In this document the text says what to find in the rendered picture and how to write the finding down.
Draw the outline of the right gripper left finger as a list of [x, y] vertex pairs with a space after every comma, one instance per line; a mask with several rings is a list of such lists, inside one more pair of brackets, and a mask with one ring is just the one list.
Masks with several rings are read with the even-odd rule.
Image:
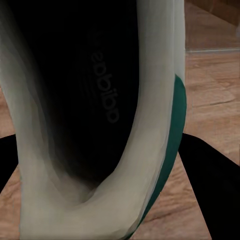
[[16, 134], [0, 138], [0, 193], [19, 165]]

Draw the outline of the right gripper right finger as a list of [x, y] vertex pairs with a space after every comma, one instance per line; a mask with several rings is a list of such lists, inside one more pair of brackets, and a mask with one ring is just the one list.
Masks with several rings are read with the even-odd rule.
[[240, 166], [186, 133], [178, 152], [212, 240], [240, 240]]

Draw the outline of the gym shoe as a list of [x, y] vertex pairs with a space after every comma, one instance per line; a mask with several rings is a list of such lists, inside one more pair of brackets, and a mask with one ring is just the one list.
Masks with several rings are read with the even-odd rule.
[[128, 240], [185, 127], [184, 0], [0, 0], [19, 240]]

